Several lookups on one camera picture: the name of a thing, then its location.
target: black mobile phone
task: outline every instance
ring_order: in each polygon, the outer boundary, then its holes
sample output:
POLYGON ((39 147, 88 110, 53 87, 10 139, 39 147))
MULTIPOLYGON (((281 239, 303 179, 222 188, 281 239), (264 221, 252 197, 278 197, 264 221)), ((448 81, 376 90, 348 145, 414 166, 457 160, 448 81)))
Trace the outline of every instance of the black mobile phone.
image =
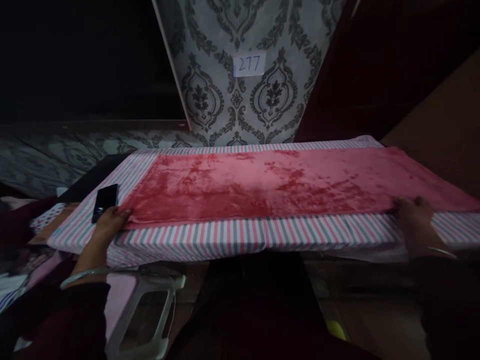
POLYGON ((118 184, 110 185, 101 188, 96 192, 95 207, 93 208, 93 216, 91 217, 91 223, 96 224, 100 216, 109 207, 117 205, 117 191, 119 189, 118 184))

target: hand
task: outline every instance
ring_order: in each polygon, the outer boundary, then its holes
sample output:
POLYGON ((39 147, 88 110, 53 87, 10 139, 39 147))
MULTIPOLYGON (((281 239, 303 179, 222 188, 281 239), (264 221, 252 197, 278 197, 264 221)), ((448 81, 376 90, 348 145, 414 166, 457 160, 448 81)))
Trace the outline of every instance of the hand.
POLYGON ((419 196, 415 201, 400 197, 395 202, 398 205, 398 226, 404 236, 418 231, 433 230, 431 221, 434 210, 423 197, 419 196))
POLYGON ((118 209, 118 206, 112 206, 105 210, 96 222, 92 239, 95 239, 96 242, 105 241, 110 244, 132 213, 132 209, 118 213, 118 209))

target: woman's right hand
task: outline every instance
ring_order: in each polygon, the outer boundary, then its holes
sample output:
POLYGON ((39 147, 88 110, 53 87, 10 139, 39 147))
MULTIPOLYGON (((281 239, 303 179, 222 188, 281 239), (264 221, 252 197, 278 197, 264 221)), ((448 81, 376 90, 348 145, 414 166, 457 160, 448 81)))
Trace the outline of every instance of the woman's right hand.
POLYGON ((430 203, 419 196, 414 201, 403 197, 396 199, 398 206, 398 226, 403 234, 413 235, 418 231, 433 230, 432 218, 434 210, 430 203))

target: folded clothes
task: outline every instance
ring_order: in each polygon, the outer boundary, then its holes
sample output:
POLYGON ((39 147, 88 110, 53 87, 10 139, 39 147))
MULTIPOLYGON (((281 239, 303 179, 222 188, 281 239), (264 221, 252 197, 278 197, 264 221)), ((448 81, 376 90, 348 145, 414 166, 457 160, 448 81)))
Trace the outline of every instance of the folded clothes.
POLYGON ((120 210, 125 228, 213 220, 384 213, 422 195, 437 211, 478 211, 480 201, 403 151, 388 148, 158 155, 120 210))

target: dark wooden door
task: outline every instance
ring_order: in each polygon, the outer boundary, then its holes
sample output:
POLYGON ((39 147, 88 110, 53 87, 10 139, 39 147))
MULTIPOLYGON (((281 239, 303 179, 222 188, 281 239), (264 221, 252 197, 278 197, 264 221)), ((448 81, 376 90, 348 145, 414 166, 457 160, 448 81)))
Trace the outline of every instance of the dark wooden door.
POLYGON ((347 0, 295 141, 380 140, 480 47, 478 0, 347 0))

